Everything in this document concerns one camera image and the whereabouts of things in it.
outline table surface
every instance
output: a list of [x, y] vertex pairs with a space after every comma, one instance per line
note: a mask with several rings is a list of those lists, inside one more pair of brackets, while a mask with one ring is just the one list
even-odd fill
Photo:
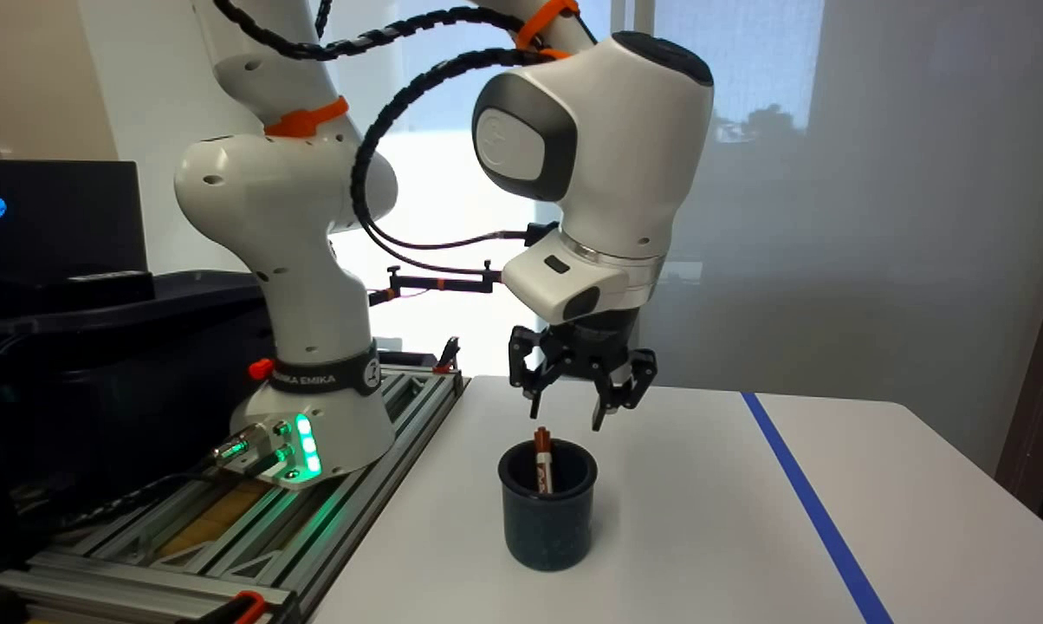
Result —
[[313, 620], [1043, 624], [1043, 523], [900, 407], [651, 389], [601, 434], [591, 408], [564, 382], [542, 417], [601, 463], [585, 563], [511, 557], [495, 460], [535, 423], [475, 377]]

